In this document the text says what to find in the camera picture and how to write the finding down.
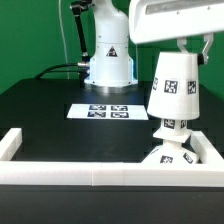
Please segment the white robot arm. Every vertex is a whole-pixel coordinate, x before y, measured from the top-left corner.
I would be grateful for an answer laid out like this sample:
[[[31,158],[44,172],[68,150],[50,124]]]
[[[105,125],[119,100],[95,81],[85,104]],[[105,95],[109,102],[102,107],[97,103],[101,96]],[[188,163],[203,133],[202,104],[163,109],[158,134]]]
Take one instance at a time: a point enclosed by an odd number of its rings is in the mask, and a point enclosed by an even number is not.
[[[96,50],[85,83],[94,87],[135,86],[134,64],[128,43],[176,39],[183,48],[187,37],[203,35],[206,45],[199,61],[208,61],[213,35],[224,31],[224,0],[131,0],[129,13],[116,9],[112,0],[92,0]]]

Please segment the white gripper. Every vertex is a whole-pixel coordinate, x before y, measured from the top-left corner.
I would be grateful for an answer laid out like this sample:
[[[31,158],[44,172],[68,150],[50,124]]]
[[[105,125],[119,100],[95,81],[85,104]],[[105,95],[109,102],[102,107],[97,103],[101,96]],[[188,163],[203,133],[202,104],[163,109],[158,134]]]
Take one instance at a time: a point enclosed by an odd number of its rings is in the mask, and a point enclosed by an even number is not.
[[[224,0],[131,0],[129,31],[135,44],[178,38],[182,53],[187,53],[187,39],[182,37],[205,34],[198,55],[198,64],[205,65],[213,33],[224,31]]]

